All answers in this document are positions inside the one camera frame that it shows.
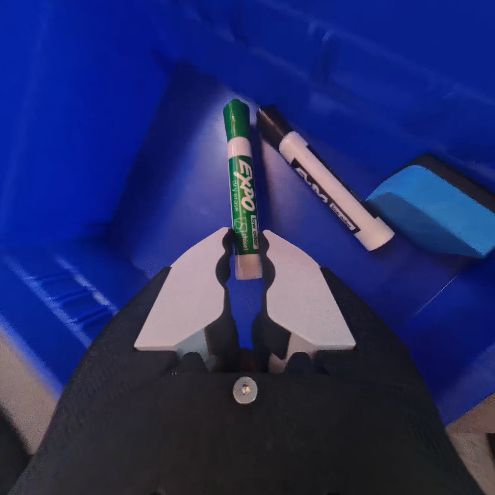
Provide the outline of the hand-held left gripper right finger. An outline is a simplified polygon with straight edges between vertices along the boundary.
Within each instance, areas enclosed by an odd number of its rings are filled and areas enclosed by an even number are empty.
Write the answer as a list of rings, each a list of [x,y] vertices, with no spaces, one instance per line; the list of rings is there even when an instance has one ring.
[[[283,372],[295,353],[350,351],[356,341],[322,269],[308,254],[270,230],[261,235],[261,311],[252,325],[260,369]]]

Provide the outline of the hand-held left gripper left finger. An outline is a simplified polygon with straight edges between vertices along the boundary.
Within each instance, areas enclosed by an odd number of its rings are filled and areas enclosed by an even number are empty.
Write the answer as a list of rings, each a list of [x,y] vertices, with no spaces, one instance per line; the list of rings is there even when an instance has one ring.
[[[233,231],[223,227],[175,260],[134,343],[139,351],[198,353],[207,367],[240,368],[240,345],[226,282]]]

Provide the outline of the blue whiteboard eraser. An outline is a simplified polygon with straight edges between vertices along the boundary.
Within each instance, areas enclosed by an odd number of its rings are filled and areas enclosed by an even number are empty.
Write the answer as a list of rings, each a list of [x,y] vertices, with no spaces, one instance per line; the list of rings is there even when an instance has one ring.
[[[475,259],[494,251],[494,192],[433,155],[396,171],[366,203],[426,251]]]

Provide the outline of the green dry-erase marker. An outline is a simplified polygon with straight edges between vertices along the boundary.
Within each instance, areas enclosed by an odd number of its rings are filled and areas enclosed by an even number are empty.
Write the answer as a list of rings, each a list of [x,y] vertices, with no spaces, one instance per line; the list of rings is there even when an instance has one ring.
[[[262,278],[259,219],[251,149],[250,109],[238,99],[223,108],[237,280]]]

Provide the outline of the black dry-erase marker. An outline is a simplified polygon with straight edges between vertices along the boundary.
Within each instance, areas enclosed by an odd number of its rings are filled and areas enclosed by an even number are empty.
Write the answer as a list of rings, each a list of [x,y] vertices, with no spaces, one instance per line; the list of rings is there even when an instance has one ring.
[[[364,205],[295,129],[282,140],[278,152],[368,251],[381,248],[394,237],[393,230]]]

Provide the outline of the blue plastic bin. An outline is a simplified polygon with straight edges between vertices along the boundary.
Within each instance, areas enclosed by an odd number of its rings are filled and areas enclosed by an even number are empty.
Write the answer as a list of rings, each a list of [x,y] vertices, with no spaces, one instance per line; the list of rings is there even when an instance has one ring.
[[[494,1],[1,1],[1,328],[35,411],[231,226],[234,98],[364,200],[423,155],[494,192]]]

